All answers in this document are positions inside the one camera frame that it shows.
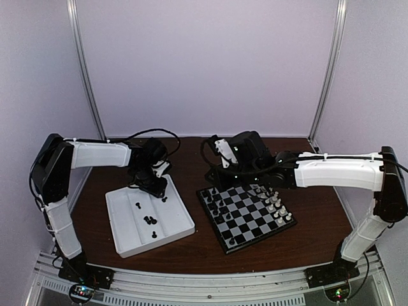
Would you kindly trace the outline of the black king piece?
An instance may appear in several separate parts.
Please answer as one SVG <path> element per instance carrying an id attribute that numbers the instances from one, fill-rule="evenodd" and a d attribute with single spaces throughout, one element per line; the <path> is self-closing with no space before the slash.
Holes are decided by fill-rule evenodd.
<path id="1" fill-rule="evenodd" d="M 223 223 L 223 222 L 224 222 L 223 216 L 222 216 L 222 215 L 218 215 L 218 216 L 216 217 L 216 223 L 217 223 L 217 224 L 220 224 L 220 223 Z"/>

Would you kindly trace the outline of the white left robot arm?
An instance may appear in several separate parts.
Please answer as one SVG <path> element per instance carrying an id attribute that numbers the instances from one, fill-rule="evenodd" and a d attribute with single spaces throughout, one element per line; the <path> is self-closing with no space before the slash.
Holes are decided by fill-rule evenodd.
<path id="1" fill-rule="evenodd" d="M 157 138 L 138 145 L 129 139 L 69 139 L 57 133 L 47 136 L 30 170 L 29 187 L 66 262 L 67 273 L 78 283 L 87 282 L 92 270 L 68 208 L 71 171 L 105 166 L 127 168 L 131 187 L 161 198 L 167 186 L 163 173 L 170 165 L 169 155 Z"/>

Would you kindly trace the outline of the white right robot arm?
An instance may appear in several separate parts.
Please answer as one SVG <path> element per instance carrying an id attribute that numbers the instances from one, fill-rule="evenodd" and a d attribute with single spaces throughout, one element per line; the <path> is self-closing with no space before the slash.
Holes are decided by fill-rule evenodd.
<path id="1" fill-rule="evenodd" d="M 346 191 L 366 194 L 367 210 L 339 243 L 327 267 L 331 281 L 341 281 L 386 228 L 407 217 L 407 168 L 390 146 L 365 154 L 290 150 L 272 154 L 258 132 L 244 131 L 228 139 L 213 135 L 203 140 L 200 155 L 210 168 L 208 181 L 220 189 L 244 184 L 278 189 L 332 187 L 347 204 Z"/>

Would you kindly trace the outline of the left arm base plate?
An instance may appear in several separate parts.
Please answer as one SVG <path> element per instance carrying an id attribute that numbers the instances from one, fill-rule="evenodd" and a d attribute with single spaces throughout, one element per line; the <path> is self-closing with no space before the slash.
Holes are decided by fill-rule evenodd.
<path id="1" fill-rule="evenodd" d="M 110 289 L 114 273 L 112 269 L 98 266 L 87 265 L 83 273 L 76 272 L 68 266 L 63 266 L 59 270 L 58 277 L 96 289 Z"/>

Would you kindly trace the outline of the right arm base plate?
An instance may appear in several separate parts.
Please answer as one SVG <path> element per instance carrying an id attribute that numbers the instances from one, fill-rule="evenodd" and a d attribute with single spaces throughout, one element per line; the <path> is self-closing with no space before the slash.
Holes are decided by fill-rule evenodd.
<path id="1" fill-rule="evenodd" d="M 356 267 L 335 266 L 333 263 L 307 268 L 304 272 L 309 288 L 345 282 L 360 275 Z"/>

